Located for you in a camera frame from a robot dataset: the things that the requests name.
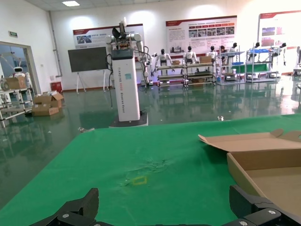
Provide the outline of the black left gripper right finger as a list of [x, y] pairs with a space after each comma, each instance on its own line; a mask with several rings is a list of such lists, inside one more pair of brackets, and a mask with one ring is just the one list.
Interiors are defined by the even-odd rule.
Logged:
[[229, 188], [229, 202], [237, 217], [227, 226], [300, 226], [301, 218], [282, 210], [271, 200], [247, 194], [237, 185]]

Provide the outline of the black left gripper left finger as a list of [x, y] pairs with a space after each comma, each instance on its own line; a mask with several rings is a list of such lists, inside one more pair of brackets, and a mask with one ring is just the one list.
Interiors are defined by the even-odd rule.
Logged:
[[96, 221], [99, 207], [99, 190], [91, 188], [80, 199], [66, 202], [56, 213], [42, 219], [33, 226], [100, 226]]

